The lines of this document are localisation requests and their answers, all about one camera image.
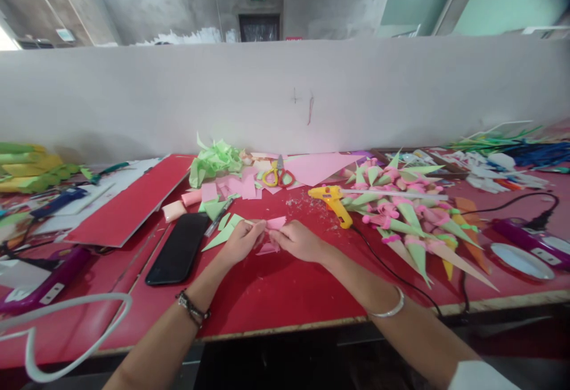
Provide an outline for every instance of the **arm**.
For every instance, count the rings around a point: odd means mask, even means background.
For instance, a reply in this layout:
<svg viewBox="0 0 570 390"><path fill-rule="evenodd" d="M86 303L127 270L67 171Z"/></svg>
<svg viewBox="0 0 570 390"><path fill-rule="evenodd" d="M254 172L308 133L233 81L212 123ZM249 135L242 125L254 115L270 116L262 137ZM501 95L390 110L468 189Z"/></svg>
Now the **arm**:
<svg viewBox="0 0 570 390"><path fill-rule="evenodd" d="M321 264L366 311L385 313L398 304L400 297L392 284L323 242L300 222L293 221L270 236L297 258ZM432 312L409 298L395 316L370 318L401 356L440 389L449 387L459 362L481 360Z"/></svg>
<svg viewBox="0 0 570 390"><path fill-rule="evenodd" d="M188 299L200 311L208 310L227 272L247 256L264 230L265 221L254 226L241 221L218 255L186 289ZM172 304L119 365L104 390L168 388L197 332L186 309Z"/></svg>

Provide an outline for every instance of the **yellow scissors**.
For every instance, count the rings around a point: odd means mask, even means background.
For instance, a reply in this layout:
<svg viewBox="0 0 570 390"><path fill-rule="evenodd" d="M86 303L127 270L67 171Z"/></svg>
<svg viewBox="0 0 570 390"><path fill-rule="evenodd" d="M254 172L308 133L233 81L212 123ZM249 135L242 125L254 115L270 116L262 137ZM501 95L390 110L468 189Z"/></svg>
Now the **yellow scissors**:
<svg viewBox="0 0 570 390"><path fill-rule="evenodd" d="M267 182L266 178L270 174L273 174L273 181L274 182ZM289 175L291 177L291 182L289 182L289 183L283 182L283 178L285 177L285 175ZM265 183L265 185L270 186L270 187L278 186L281 188L287 188L288 186L294 184L295 177L293 176L293 174L291 172L289 172L288 170L285 170L285 167L283 166L283 156L281 154L279 154L279 158L277 159L277 161L274 161L271 163L271 170L268 170L267 172L265 172L263 174L262 180Z"/></svg>

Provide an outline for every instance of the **white cable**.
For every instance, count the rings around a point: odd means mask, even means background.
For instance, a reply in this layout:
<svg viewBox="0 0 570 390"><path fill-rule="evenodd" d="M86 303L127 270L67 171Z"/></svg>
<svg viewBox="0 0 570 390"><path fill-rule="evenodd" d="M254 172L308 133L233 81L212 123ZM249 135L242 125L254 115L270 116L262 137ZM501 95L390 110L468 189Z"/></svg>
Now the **white cable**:
<svg viewBox="0 0 570 390"><path fill-rule="evenodd" d="M35 327L27 329L25 331L16 332L15 334L3 335L0 337L0 341L5 341L11 338L23 337L24 335L28 335L28 338L26 340L26 372L28 376L32 380L38 383L47 383L50 381L57 380L66 375L67 373L71 372L72 370L74 370L85 359L91 356L101 346L101 344L103 344L103 342L107 339L107 337L111 334L111 332L113 332L116 329L116 327L119 326L123 318L131 309L132 297L126 293L106 293L98 295L88 295L84 297L73 298L71 300L63 301L44 308L40 308L38 310L31 311L21 316L17 316L0 322L0 332L4 332L14 326L23 325L32 320L38 319L40 317L54 313L56 311L64 310L69 307L88 304L95 301L116 301L116 300L123 301L125 305L125 308L123 309L122 313L119 315L117 320L114 321L114 323L107 328L105 333L101 335L101 338L99 338L97 342L95 342L95 344L93 344L91 348L89 348L89 350L83 353L81 357L79 357L78 359L76 359L76 361L74 361L67 367L57 372L45 373L37 367L36 356L34 353L34 342L36 337Z"/></svg>

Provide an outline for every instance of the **doorway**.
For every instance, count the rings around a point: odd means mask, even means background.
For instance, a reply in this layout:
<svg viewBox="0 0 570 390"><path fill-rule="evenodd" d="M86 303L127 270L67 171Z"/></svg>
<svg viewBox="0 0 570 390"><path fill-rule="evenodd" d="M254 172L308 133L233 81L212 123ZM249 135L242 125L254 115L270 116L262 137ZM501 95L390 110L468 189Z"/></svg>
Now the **doorway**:
<svg viewBox="0 0 570 390"><path fill-rule="evenodd" d="M242 43L279 41L279 15L239 15Z"/></svg>

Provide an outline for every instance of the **silver bangle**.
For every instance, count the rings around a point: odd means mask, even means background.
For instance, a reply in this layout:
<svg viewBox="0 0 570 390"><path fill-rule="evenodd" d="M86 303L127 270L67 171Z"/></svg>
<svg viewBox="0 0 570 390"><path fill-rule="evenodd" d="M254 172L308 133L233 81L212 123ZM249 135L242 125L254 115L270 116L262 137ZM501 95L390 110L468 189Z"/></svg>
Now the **silver bangle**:
<svg viewBox="0 0 570 390"><path fill-rule="evenodd" d="M382 313L382 314L376 314L376 313L370 313L368 312L368 314L370 314L371 316L377 317L377 318L387 318L387 317L392 317L396 314L398 314L400 312L400 310L404 307L404 293L402 292L402 289L400 289L399 287L395 286L395 288L398 290L398 293L400 294L400 301L398 302L398 305L396 305L395 308L393 308L392 310L390 310L387 313Z"/></svg>

